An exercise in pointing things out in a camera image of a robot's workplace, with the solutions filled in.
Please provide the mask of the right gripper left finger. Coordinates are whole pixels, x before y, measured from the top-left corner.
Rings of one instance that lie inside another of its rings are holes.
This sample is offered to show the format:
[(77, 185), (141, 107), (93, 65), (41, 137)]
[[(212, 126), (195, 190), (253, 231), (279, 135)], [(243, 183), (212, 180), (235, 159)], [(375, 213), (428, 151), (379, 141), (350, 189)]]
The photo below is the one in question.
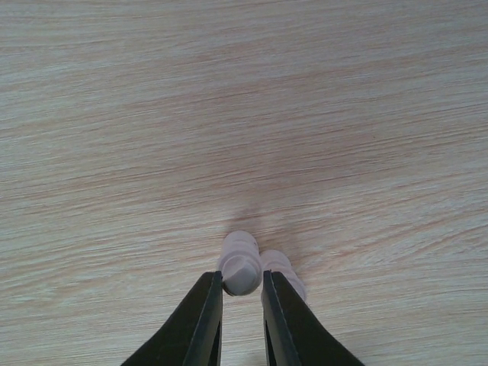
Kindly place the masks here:
[(162, 327), (124, 365), (220, 365), (223, 279), (203, 273)]

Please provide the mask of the light wooden chess piece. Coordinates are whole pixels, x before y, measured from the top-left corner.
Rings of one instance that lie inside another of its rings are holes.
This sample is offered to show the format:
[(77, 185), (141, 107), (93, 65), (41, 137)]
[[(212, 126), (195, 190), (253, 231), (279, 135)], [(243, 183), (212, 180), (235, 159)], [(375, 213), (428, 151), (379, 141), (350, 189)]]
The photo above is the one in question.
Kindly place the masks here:
[(262, 261), (258, 243), (250, 233), (237, 230), (223, 240), (217, 270), (223, 276), (223, 289), (230, 296), (245, 296), (262, 282)]

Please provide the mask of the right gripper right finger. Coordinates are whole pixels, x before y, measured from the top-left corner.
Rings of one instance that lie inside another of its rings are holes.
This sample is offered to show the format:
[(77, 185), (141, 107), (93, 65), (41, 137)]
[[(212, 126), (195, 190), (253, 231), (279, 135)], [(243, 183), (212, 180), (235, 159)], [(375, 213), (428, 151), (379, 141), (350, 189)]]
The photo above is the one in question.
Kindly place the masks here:
[(262, 306), (268, 365), (362, 365), (315, 317), (283, 273), (263, 274)]

